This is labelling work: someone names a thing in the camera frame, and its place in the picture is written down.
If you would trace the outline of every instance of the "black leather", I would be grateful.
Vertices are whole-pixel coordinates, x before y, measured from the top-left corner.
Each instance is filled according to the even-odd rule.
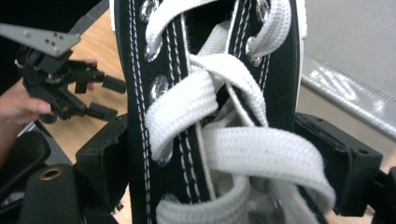
[[[172,88],[187,76],[186,46],[190,52],[196,53],[213,27],[230,19],[235,3],[223,0],[186,12],[186,38],[189,43],[183,39],[181,16],[174,18],[163,32],[163,45],[158,57],[147,63],[144,60],[147,24],[139,18],[143,2],[116,1],[116,34],[128,87],[127,151],[134,223],[156,223],[155,209],[163,195],[173,194],[181,203],[201,203],[209,200],[209,191],[194,126],[174,139],[173,156],[165,167],[159,167],[150,158],[145,113],[150,105],[151,83],[156,76],[163,75]],[[295,13],[295,3],[291,2]],[[263,88],[270,125],[292,130],[299,80],[296,15],[293,15],[294,23],[285,44],[270,57],[266,56],[262,65],[255,68],[245,54],[248,38],[261,29],[256,22],[255,4],[255,1],[238,1],[237,22],[232,28],[233,38],[228,51],[239,57]]]

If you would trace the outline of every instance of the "metal eyelet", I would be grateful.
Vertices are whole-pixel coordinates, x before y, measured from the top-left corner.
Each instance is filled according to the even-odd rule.
[[[157,9],[158,0],[146,0],[140,8],[140,20],[144,23],[149,22],[149,16]]]
[[[265,24],[268,18],[269,11],[270,6],[268,5],[268,2],[266,0],[257,0],[256,14],[259,22]]]
[[[162,159],[159,159],[158,161],[155,161],[155,163],[157,163],[157,165],[161,168],[165,167],[169,161],[172,159],[173,156],[173,142],[170,142],[170,144],[168,144],[168,146],[166,146],[166,148],[168,148],[168,150],[170,151],[170,153],[168,155],[166,155],[165,157],[163,157]]]
[[[150,53],[149,46],[146,46],[146,53],[145,53],[146,62],[148,62],[148,63],[153,62],[157,58],[158,54],[160,53],[162,46],[163,46],[163,42],[160,42],[160,44],[157,46],[154,53]]]
[[[256,39],[256,38],[255,38],[254,36],[251,36],[251,37],[248,38],[248,40],[247,40],[247,46],[246,46],[246,52],[247,52],[247,59],[250,61],[250,63],[251,63],[253,66],[258,67],[258,66],[262,63],[262,57],[253,58],[253,57],[251,56],[251,52],[250,52],[251,44],[253,43],[253,41],[254,41],[255,39]]]
[[[150,96],[149,101],[150,103],[154,103],[154,101],[158,100],[160,96],[164,95],[169,90],[169,83],[166,76],[159,75],[154,78],[152,81],[151,88],[150,88]]]

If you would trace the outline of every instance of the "gray surface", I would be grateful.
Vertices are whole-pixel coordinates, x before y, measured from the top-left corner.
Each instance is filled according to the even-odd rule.
[[[396,1],[306,0],[303,84],[396,139]]]

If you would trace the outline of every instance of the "screw hole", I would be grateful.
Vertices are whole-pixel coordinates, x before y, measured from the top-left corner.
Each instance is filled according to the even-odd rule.
[[[62,174],[63,170],[60,168],[49,169],[38,177],[40,180],[51,180]]]
[[[358,151],[359,151],[360,154],[364,154],[364,155],[369,154],[369,152],[367,150],[365,150],[365,149],[358,149]]]

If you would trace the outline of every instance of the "lacing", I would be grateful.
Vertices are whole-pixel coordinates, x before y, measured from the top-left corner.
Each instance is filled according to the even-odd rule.
[[[164,0],[148,22],[148,54],[157,51],[166,25],[175,16],[214,1]],[[251,45],[253,57],[267,55],[283,43],[289,32],[290,18],[289,0],[271,1],[267,21]],[[172,148],[168,145],[195,124],[204,169],[213,181],[208,186],[216,186],[222,193],[212,194],[212,201],[206,203],[161,200],[156,210],[157,221],[248,223],[248,214],[271,214],[270,208],[264,206],[268,203],[268,194],[250,184],[254,178],[265,178],[272,195],[282,204],[286,223],[315,223],[315,215],[308,209],[297,185],[306,189],[323,213],[332,209],[335,197],[323,173],[322,158],[302,137],[269,127],[258,84],[239,59],[224,53],[229,29],[229,21],[219,24],[198,55],[187,55],[191,63],[189,75],[156,100],[146,115],[154,161],[170,155]],[[215,120],[202,128],[201,120],[218,110],[216,93],[224,84],[231,99],[219,110]],[[261,126],[255,125],[232,86],[241,90]],[[232,180],[227,184],[229,190],[219,184],[224,179]]]

